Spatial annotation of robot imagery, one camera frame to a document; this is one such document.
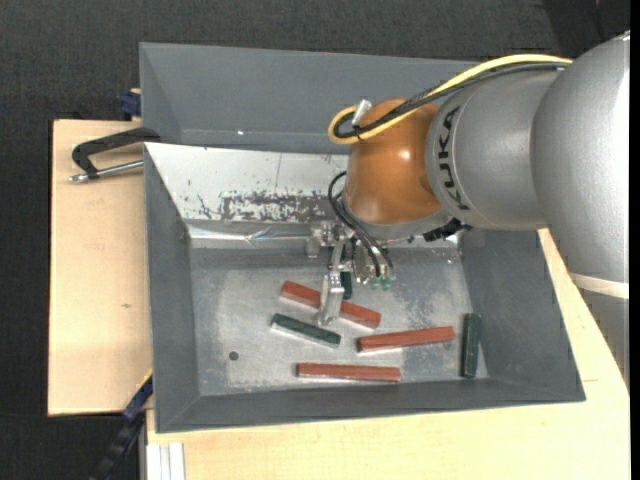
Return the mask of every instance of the red block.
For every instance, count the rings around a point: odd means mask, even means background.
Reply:
[[[320,307],[320,292],[298,283],[286,281],[282,285],[280,295],[285,299],[294,300],[301,304],[305,304],[306,306],[314,308]],[[340,317],[365,325],[371,329],[378,327],[380,325],[380,320],[382,319],[382,315],[377,311],[358,306],[357,304],[353,304],[346,300],[342,301]]]
[[[356,341],[358,352],[369,352],[388,348],[411,347],[414,345],[428,345],[443,343],[456,337],[453,327],[433,327],[431,329],[416,329],[413,331],[392,332],[389,334],[374,334],[363,336]]]
[[[400,368],[393,366],[298,363],[296,372],[298,377],[400,382]]]

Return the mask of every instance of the black cord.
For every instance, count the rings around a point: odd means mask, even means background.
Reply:
[[[525,71],[535,71],[535,70],[545,70],[545,69],[564,69],[566,67],[566,64],[560,63],[560,62],[538,62],[535,64],[517,64],[517,65],[512,65],[512,66],[506,66],[506,67],[502,67],[502,68],[497,68],[494,70],[490,70],[490,71],[486,71],[484,73],[478,74],[475,77],[470,78],[469,80],[465,80],[464,82],[461,82],[459,84],[456,84],[448,89],[445,89],[444,91],[441,91],[437,94],[434,94],[433,96],[427,96],[430,92],[434,91],[435,89],[437,89],[439,86],[436,87],[430,87],[429,89],[425,89],[424,91],[421,91],[420,93],[416,94],[415,96],[412,96],[411,98],[409,98],[407,101],[405,101],[404,103],[401,103],[400,105],[398,105],[397,107],[395,107],[394,109],[390,110],[389,112],[387,112],[385,115],[383,115],[382,117],[380,117],[379,119],[377,119],[376,121],[374,121],[373,123],[369,123],[366,126],[356,126],[353,127],[352,130],[349,131],[345,131],[342,132],[340,131],[340,127],[342,125],[344,125],[347,121],[351,120],[353,118],[353,114],[354,112],[350,112],[344,116],[342,116],[341,119],[338,120],[338,122],[336,122],[334,128],[333,128],[333,133],[336,137],[338,137],[339,139],[350,139],[352,137],[357,137],[358,140],[362,140],[360,138],[360,135],[362,133],[374,130],[375,128],[391,121],[392,119],[395,119],[403,114],[406,114],[407,112],[411,112],[412,110],[421,107],[423,105],[426,105],[427,103],[431,103],[432,101],[435,101],[437,99],[440,99],[444,96],[448,96],[449,94],[456,92],[460,89],[464,89],[465,87],[468,87],[470,85],[476,84],[478,82],[482,82],[485,80],[489,80],[491,78],[496,78],[498,76],[503,76],[503,75],[507,75],[510,73],[520,73],[520,72],[525,72]]]
[[[463,224],[454,217],[445,225],[424,233],[422,237],[427,242],[433,242],[434,240],[438,240],[439,238],[448,238],[463,229],[471,229],[471,226],[469,226],[468,224]]]
[[[369,233],[367,233],[362,228],[362,226],[360,226],[354,219],[352,219],[346,213],[344,208],[340,207],[339,199],[342,196],[342,191],[338,195],[336,195],[335,197],[333,195],[333,188],[334,188],[335,184],[337,183],[337,181],[340,178],[342,178],[346,174],[347,174],[347,171],[341,172],[335,178],[333,178],[333,180],[331,180],[331,183],[329,183],[329,190],[328,190],[329,202],[331,203],[331,207],[333,208],[333,211],[335,212],[335,214],[338,217],[338,219],[340,221],[342,221],[344,224],[346,224],[347,226],[349,226],[351,229],[353,229],[353,231],[355,232],[356,236],[363,243],[363,245],[367,249],[367,252],[369,253],[369,256],[373,260],[374,266],[376,268],[376,276],[380,277],[380,273],[381,273],[380,272],[380,263],[378,261],[378,258],[376,257],[375,252],[373,251],[373,249],[374,248],[377,249],[380,252],[381,256],[384,258],[384,260],[387,263],[387,265],[389,266],[389,268],[393,269],[393,261],[391,260],[391,255],[389,254],[388,251],[384,250],[380,246],[380,244],[375,240],[375,238],[373,238]]]

